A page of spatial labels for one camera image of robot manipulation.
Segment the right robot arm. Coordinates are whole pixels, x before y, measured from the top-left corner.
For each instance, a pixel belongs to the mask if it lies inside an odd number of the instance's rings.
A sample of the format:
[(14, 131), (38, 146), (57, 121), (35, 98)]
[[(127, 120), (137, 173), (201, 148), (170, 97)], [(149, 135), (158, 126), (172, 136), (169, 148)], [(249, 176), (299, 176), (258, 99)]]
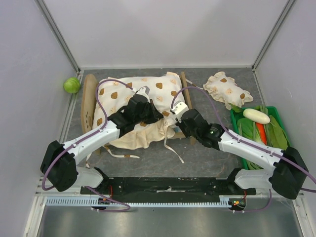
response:
[(196, 109), (176, 106), (172, 110), (177, 125), (187, 137), (194, 137), (207, 148), (231, 153), (259, 165), (259, 170), (237, 169), (226, 182), (227, 191), (272, 189), (287, 199), (296, 199), (308, 169), (293, 147), (286, 150), (258, 144), (216, 123), (208, 123)]

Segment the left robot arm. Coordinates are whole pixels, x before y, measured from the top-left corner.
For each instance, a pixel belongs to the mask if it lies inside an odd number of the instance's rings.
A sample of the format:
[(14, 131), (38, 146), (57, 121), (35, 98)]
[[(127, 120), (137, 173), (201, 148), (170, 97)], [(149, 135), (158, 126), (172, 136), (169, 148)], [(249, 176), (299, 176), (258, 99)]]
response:
[(152, 124), (162, 118), (152, 100), (135, 94), (126, 106), (95, 129), (63, 144), (51, 142), (40, 167), (44, 174), (42, 182), (50, 181), (59, 192), (75, 185), (90, 186), (97, 194), (104, 194), (108, 190), (104, 173), (96, 168), (79, 167), (78, 164), (95, 150), (133, 131), (135, 125)]

